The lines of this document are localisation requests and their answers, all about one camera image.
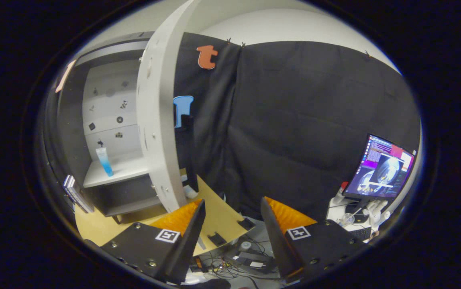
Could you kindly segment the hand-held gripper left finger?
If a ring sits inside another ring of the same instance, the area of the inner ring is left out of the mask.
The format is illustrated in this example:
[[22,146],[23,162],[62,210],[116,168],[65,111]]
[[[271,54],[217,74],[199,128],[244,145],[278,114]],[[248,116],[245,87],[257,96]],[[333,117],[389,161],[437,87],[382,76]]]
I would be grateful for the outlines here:
[[151,224],[133,223],[100,252],[150,278],[183,283],[205,216],[205,201],[192,201]]

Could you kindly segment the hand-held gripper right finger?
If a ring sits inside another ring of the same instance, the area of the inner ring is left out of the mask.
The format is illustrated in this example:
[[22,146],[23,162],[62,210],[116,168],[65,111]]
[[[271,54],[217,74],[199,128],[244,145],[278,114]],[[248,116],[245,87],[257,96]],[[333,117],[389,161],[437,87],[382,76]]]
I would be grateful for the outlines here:
[[335,221],[315,221],[266,196],[261,215],[285,281],[322,278],[369,250],[367,243]]

